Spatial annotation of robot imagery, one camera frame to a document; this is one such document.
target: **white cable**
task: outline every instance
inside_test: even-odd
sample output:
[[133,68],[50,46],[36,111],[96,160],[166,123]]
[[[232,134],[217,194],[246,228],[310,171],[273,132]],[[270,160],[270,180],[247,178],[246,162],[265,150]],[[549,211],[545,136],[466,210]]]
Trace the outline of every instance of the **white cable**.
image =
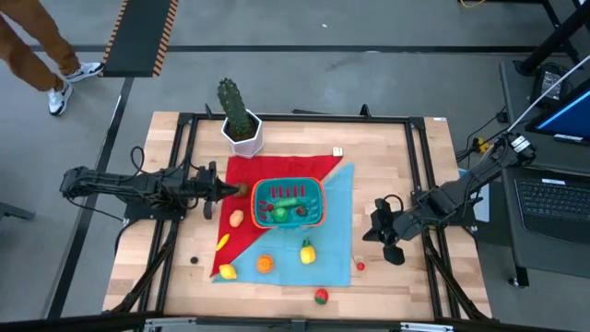
[[545,91],[545,93],[543,93],[539,98],[537,98],[537,100],[535,102],[533,102],[530,106],[528,106],[526,111],[518,119],[516,119],[516,121],[514,121],[514,123],[510,127],[508,127],[508,130],[506,130],[506,132],[508,133],[511,130],[513,130],[520,123],[520,121],[523,120],[525,115],[527,113],[529,113],[533,109],[533,107],[535,107],[543,99],[543,97],[545,97],[551,90],[553,90],[553,88],[557,87],[565,78],[567,78],[571,73],[573,73],[576,69],[578,69],[580,66],[582,66],[586,61],[588,61],[588,59],[590,59],[590,55],[586,56],[585,59],[582,60],[581,63],[576,65],[574,68],[570,69],[570,71],[567,72],[567,74],[565,74],[562,78],[560,78],[560,80],[555,82],[555,84],[553,84],[551,86],[551,88],[549,88],[547,91]]

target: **person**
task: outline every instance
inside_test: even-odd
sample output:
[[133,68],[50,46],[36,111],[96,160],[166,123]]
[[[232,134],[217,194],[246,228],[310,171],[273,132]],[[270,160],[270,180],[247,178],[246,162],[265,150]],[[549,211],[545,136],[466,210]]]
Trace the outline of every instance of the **person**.
[[0,15],[0,57],[16,77],[47,92],[49,114],[62,115],[72,94],[70,83],[98,75],[104,64],[79,62],[72,46],[59,34],[57,25],[39,0],[0,0],[0,13],[39,41],[47,55],[59,65],[64,79],[53,73]]

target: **gray floor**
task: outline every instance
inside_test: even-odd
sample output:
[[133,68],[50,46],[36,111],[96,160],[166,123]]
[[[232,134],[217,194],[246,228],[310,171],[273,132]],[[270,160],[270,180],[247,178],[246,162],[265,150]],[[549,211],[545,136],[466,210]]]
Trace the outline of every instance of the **gray floor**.
[[[42,2],[73,44],[105,43],[120,6],[117,0]],[[573,9],[567,1],[554,6],[561,18]],[[535,45],[552,31],[541,6],[464,9],[455,0],[184,0],[178,12],[171,36],[171,44],[177,45]],[[18,31],[25,41],[36,43]],[[584,30],[573,39],[581,54],[587,54],[587,38]],[[101,59],[98,53],[79,56]],[[445,116],[456,148],[463,148],[466,136],[502,108],[498,63],[515,58],[522,56],[169,53],[160,77],[135,80],[109,171],[133,170],[129,149],[143,145],[152,112],[202,111],[205,102],[218,110],[216,86],[222,77],[238,82],[246,104],[256,112],[299,108],[357,113],[367,103],[375,114]],[[556,61],[568,64],[564,58]],[[33,221],[0,222],[0,321],[43,317],[77,213],[57,191],[62,174],[78,165],[94,165],[122,84],[114,78],[77,83],[67,113],[54,119],[45,111],[42,94],[0,66],[0,200],[37,212]],[[492,124],[481,135],[500,128]],[[123,213],[123,205],[109,197],[101,197],[98,208]],[[113,219],[93,218],[65,315],[100,311],[120,227]],[[572,330],[584,330],[590,323],[584,315],[590,304],[589,280],[533,271],[532,287],[515,290],[505,282],[513,274],[510,250],[486,244],[479,250],[495,317]]]

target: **orange fruit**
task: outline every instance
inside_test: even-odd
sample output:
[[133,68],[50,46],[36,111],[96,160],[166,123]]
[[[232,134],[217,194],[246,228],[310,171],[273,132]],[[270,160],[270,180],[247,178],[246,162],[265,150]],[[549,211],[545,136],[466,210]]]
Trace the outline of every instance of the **orange fruit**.
[[256,269],[260,273],[268,273],[273,269],[273,257],[270,255],[261,255],[256,262]]

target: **wooden tabletop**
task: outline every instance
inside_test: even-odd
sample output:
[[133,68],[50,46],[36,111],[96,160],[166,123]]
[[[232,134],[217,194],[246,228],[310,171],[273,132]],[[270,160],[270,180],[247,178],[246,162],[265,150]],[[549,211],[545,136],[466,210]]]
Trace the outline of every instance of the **wooden tabletop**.
[[[177,119],[178,113],[154,113],[145,145],[146,171],[167,166]],[[437,184],[456,179],[458,172],[446,120],[426,118],[425,122]],[[220,128],[221,121],[199,121],[193,164],[207,165],[215,160],[219,178],[225,180],[231,152],[228,142],[219,132]],[[425,184],[418,132],[414,134],[421,179]],[[365,270],[358,271],[351,260],[350,287],[327,288],[330,298],[326,305],[313,301],[315,287],[212,283],[209,274],[217,244],[222,203],[214,207],[212,220],[203,218],[202,204],[199,204],[198,208],[188,212],[180,228],[165,314],[431,320],[433,316],[421,239],[416,237],[410,242],[400,242],[406,263],[399,267],[384,260],[380,243],[361,239],[371,226],[370,214],[374,210],[375,198],[397,194],[404,198],[406,206],[410,206],[412,178],[404,126],[265,122],[264,138],[262,156],[325,155],[332,153],[332,147],[341,147],[344,159],[333,172],[347,162],[354,162],[352,254],[363,257]],[[183,158],[184,151],[181,152],[179,160]],[[396,208],[395,202],[392,202],[392,208]],[[104,309],[117,305],[144,272],[154,222],[141,220],[123,234]],[[446,234],[454,276],[479,310],[490,315],[473,240],[460,228],[449,227]],[[192,256],[199,258],[198,264],[190,263]],[[158,285],[159,275],[154,278],[148,308],[155,307]],[[448,314],[443,285],[439,277],[442,307]]]

